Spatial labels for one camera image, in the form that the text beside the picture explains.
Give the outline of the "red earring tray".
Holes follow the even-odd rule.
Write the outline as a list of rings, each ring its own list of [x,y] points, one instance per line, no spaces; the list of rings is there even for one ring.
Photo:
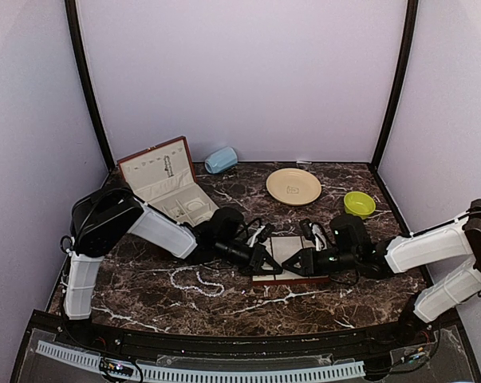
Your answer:
[[[314,247],[312,241],[299,236],[270,237],[264,242],[266,249],[274,256],[277,263],[281,264],[290,256],[294,255],[302,248]],[[254,286],[273,286],[273,285],[303,285],[329,283],[330,279],[326,276],[302,277],[287,270],[282,274],[253,276]]]

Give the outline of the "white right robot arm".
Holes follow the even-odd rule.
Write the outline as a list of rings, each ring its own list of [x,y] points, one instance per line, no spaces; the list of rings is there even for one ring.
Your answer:
[[[304,277],[355,270],[366,278],[383,279],[445,259],[464,259],[435,285],[408,300],[392,330],[397,345],[411,345],[423,326],[481,293],[481,199],[447,222],[379,243],[371,240],[363,220],[355,215],[339,215],[329,227],[334,245],[302,248],[283,262],[283,268]]]

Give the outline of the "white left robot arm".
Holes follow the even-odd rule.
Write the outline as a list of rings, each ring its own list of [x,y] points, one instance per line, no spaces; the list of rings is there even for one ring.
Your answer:
[[[64,251],[70,258],[62,311],[69,319],[67,336],[81,348],[97,342],[97,329],[86,319],[100,264],[126,234],[193,264],[218,256],[247,276],[283,272],[264,245],[274,226],[260,224],[250,233],[243,214],[231,207],[216,210],[193,227],[170,218],[129,188],[101,188],[77,201],[71,216],[71,234],[61,239],[68,244]]]

